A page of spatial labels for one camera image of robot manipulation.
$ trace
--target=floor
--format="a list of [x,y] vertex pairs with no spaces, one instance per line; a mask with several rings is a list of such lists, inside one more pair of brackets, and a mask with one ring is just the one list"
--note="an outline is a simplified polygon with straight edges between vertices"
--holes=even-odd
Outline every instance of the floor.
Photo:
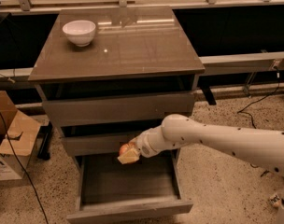
[[[236,112],[259,99],[219,99],[217,105],[197,101],[192,117],[204,123],[251,127],[248,117]],[[284,131],[284,95],[278,94],[248,109],[260,129]],[[36,116],[44,122],[46,117]],[[28,172],[51,224],[68,223],[66,215],[74,213],[79,173],[73,160],[66,155],[58,133],[50,141],[49,161],[36,157],[35,150]],[[194,206],[189,214],[122,222],[123,224],[226,224],[276,223],[277,210],[268,198],[282,189],[284,178],[268,173],[261,177],[262,168],[237,160],[198,144],[180,152],[178,173],[183,198]],[[22,180],[0,181],[0,223],[45,223],[35,194],[25,177]]]

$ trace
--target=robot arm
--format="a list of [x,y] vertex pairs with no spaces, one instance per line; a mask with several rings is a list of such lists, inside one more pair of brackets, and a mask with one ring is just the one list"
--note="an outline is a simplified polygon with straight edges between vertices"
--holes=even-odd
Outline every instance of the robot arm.
[[[139,156],[152,157],[164,150],[200,143],[240,160],[284,176],[284,132],[206,125],[181,115],[166,117],[162,125],[142,132],[120,151],[121,163]],[[284,224],[284,191],[277,223]]]

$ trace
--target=dresser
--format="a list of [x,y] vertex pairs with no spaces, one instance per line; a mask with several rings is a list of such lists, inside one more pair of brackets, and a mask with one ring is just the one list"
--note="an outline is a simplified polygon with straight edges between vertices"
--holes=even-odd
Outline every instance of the dresser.
[[[94,40],[77,47],[64,36],[74,20],[96,24]],[[178,151],[131,165],[118,151],[172,113],[189,116],[192,83],[203,73],[170,7],[62,10],[29,76],[79,180],[70,223],[113,223],[188,213],[181,196]]]

